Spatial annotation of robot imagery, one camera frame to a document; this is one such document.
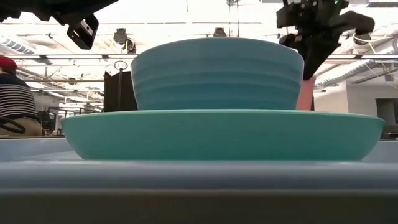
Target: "teal bowl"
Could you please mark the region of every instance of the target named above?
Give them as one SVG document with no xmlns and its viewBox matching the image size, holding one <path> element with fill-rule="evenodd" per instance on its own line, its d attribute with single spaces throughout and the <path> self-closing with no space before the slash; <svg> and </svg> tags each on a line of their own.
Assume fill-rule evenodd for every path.
<svg viewBox="0 0 398 224">
<path fill-rule="evenodd" d="M 384 126 L 365 115 L 286 110 L 126 111 L 61 123 L 81 158 L 101 160 L 360 161 Z"/>
<path fill-rule="evenodd" d="M 283 45 L 217 37 L 146 50 L 131 71 L 139 110 L 294 110 L 303 66 Z"/>
</svg>

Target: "ceiling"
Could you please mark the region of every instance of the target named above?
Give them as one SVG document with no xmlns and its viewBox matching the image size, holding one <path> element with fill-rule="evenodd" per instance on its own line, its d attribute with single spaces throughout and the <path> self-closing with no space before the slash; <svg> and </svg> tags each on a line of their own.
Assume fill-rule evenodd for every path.
<svg viewBox="0 0 398 224">
<path fill-rule="evenodd" d="M 372 44 L 377 47 L 390 41 L 398 30 L 396 8 L 366 8 L 367 4 L 351 5 L 355 10 L 371 16 L 376 21 Z M 20 19 L 7 19 L 0 24 L 0 34 L 16 42 L 22 42 L 34 50 L 35 54 L 125 54 L 120 46 L 113 41 L 117 28 L 126 28 L 129 38 L 134 40 L 137 53 L 141 53 L 156 45 L 176 40 L 206 37 L 216 27 L 222 27 L 231 37 L 247 37 L 253 39 L 278 42 L 278 34 L 286 34 L 286 29 L 276 28 L 275 12 L 282 4 L 263 4 L 258 0 L 242 0 L 239 8 L 229 7 L 226 0 L 119 0 L 100 11 L 95 16 L 100 22 L 94 47 L 91 50 L 79 49 L 66 35 L 67 27 L 60 26 L 54 19 L 42 22 L 33 14 L 23 13 Z M 341 38 L 341 47 L 336 54 L 364 53 L 370 50 L 368 45 L 354 45 L 352 39 Z M 15 50 L 0 45 L 0 53 L 20 54 Z M 26 79 L 37 79 L 39 76 L 57 80 L 103 79 L 104 72 L 116 73 L 113 67 L 116 60 L 103 59 L 51 59 L 52 65 L 37 63 L 33 60 L 19 60 L 17 63 L 30 73 L 24 73 Z M 125 60 L 130 64 L 132 59 Z M 325 64 L 317 75 L 338 65 Z M 383 85 L 382 78 L 364 82 L 361 85 Z M 40 83 L 31 84 L 33 88 Z M 46 88 L 59 89 L 103 89 L 101 82 L 84 82 L 77 85 L 68 83 L 43 83 Z M 81 97 L 93 101 L 101 101 L 98 93 L 84 93 Z"/>
</svg>

